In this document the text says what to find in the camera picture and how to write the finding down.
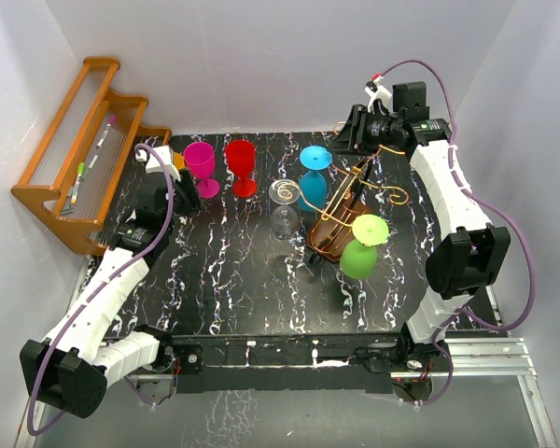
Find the yellow orange plastic wine glass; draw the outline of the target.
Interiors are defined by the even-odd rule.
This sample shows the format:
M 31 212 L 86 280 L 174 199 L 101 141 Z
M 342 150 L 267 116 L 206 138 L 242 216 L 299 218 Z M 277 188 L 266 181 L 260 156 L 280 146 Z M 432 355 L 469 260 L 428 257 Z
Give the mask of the yellow orange plastic wine glass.
M 183 170 L 186 168 L 185 159 L 178 152 L 173 153 L 173 163 L 177 170 Z

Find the magenta plastic wine glass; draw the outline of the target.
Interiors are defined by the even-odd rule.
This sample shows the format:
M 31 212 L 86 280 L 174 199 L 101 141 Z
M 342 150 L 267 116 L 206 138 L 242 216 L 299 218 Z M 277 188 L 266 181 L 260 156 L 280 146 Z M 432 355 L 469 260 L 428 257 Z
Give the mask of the magenta plastic wine glass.
M 204 199 L 212 199 L 219 193 L 219 184 L 212 177 L 215 168 L 215 152 L 205 142 L 189 144 L 183 153 L 184 161 L 190 173 L 198 180 L 196 188 Z

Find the red plastic wine glass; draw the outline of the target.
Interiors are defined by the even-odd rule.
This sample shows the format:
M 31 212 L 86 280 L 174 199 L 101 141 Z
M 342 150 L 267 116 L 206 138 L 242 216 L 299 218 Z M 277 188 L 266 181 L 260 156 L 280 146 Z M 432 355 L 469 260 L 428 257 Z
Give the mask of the red plastic wine glass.
M 255 146 L 246 140 L 234 140 L 226 146 L 225 156 L 230 171 L 237 177 L 232 186 L 234 194 L 241 198 L 252 196 L 257 190 L 257 183 L 251 177 L 255 169 Z

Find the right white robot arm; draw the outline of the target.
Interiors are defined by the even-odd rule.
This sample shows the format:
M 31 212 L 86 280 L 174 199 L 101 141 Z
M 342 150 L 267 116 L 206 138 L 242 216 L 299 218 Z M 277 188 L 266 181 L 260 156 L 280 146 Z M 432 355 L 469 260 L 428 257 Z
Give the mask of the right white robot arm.
M 424 298 L 401 331 L 399 363 L 416 371 L 441 348 L 448 319 L 461 312 L 476 292 L 492 285 L 511 243 L 507 228 L 496 227 L 465 192 L 453 126 L 430 116 L 427 85 L 400 83 L 387 89 L 382 76 L 367 82 L 366 105 L 353 105 L 344 126 L 329 144 L 335 154 L 371 156 L 390 147 L 403 153 L 421 178 L 441 231 L 428 257 Z

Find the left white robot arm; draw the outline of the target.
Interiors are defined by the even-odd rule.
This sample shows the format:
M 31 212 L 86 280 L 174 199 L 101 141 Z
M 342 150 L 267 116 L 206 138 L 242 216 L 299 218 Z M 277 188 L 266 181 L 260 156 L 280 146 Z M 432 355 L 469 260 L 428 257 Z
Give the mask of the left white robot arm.
M 20 361 L 30 402 L 43 402 L 80 418 L 93 414 L 106 390 L 148 366 L 168 370 L 174 349 L 168 332 L 147 324 L 104 346 L 122 305 L 147 277 L 170 243 L 177 217 L 201 207 L 189 171 L 178 179 L 146 176 L 131 218 L 119 225 L 93 278 L 73 307 L 42 341 L 29 340 Z

